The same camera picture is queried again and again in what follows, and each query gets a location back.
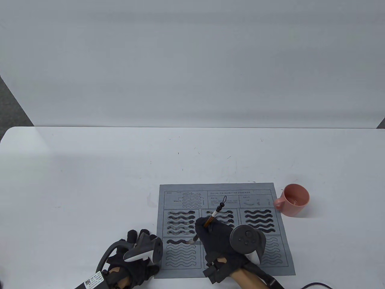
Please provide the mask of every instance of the forearm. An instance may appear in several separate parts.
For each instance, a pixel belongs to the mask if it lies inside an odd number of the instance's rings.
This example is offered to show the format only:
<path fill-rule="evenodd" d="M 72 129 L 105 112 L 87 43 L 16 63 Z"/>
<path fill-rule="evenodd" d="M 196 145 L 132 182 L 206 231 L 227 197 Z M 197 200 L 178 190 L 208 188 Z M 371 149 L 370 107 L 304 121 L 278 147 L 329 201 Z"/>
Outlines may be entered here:
<path fill-rule="evenodd" d="M 242 289 L 268 289 L 265 283 L 253 273 L 244 269 L 238 269 L 230 274 Z"/>

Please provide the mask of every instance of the gray practice sheet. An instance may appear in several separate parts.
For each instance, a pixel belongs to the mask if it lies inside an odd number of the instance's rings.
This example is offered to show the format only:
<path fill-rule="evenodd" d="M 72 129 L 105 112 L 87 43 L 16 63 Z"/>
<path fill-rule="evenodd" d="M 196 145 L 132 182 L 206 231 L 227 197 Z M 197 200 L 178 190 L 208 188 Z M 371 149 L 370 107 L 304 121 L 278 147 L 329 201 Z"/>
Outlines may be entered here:
<path fill-rule="evenodd" d="M 160 186 L 157 235 L 164 251 L 155 278 L 204 277 L 203 245 L 186 242 L 195 235 L 195 220 L 209 216 L 224 196 L 227 201 L 218 220 L 232 227 L 247 224 L 266 235 L 261 269 L 273 276 L 295 275 L 282 217 L 273 206 L 274 184 L 244 183 Z"/>

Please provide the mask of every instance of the mug handle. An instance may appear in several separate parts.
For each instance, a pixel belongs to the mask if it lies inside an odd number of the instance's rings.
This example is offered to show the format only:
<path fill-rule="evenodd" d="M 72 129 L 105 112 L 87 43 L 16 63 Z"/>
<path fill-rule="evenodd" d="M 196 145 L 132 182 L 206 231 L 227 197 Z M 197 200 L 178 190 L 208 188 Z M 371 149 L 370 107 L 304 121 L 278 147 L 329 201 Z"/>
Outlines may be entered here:
<path fill-rule="evenodd" d="M 283 198 L 278 198 L 274 201 L 274 207 L 280 211 L 283 208 L 283 205 L 285 203 L 285 200 Z"/>

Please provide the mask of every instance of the gloved hand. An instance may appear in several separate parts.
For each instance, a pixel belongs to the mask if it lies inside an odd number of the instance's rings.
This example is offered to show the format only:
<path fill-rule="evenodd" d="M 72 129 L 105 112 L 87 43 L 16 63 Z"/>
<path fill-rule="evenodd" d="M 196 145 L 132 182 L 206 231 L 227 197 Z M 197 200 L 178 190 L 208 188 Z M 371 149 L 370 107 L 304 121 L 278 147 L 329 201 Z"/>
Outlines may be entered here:
<path fill-rule="evenodd" d="M 195 231 L 206 251 L 208 264 L 214 263 L 217 268 L 214 279 L 219 283 L 250 261 L 231 247 L 230 234 L 233 229 L 230 226 L 214 219 L 207 228 L 204 228 L 203 225 L 207 219 L 208 217 L 197 219 Z M 220 257 L 226 258 L 226 264 L 217 261 Z"/>
<path fill-rule="evenodd" d="M 139 236 L 142 233 L 150 235 L 150 232 L 146 229 L 142 229 L 139 233 Z M 155 238 L 155 235 L 150 235 L 151 240 Z M 132 244 L 132 246 L 134 246 L 137 239 L 138 234 L 135 230 L 131 230 L 127 233 L 127 242 Z M 144 281 L 148 280 L 151 276 L 154 276 L 159 272 L 159 266 L 148 266 L 150 259 L 140 259 L 133 262 L 125 262 L 123 260 L 123 255 L 127 251 L 128 250 L 125 248 L 117 247 L 116 254 L 107 259 L 107 263 L 110 264 L 108 271 L 110 271 L 112 268 L 119 267 L 119 270 L 125 270 L 127 272 L 130 284 L 129 286 L 124 287 L 124 289 L 131 289 L 137 285 L 141 285 Z"/>

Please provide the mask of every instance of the gray carpet floor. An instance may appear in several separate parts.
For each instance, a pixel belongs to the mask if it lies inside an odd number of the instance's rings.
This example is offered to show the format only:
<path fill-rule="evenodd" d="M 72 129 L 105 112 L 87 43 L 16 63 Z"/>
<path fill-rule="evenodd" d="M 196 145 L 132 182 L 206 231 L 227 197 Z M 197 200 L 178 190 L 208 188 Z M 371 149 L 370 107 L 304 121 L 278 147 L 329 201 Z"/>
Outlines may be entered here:
<path fill-rule="evenodd" d="M 33 126 L 33 124 L 0 77 L 0 140 L 7 129 L 13 126 Z M 378 128 L 385 128 L 385 118 Z"/>

